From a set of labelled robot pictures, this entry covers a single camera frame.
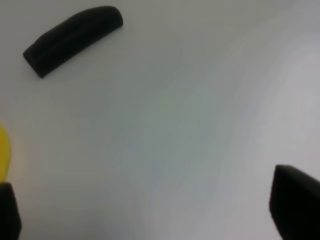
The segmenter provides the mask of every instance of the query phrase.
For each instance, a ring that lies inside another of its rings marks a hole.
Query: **yellow plastic piece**
[[[6,130],[0,125],[0,183],[6,179],[10,162],[10,142]]]

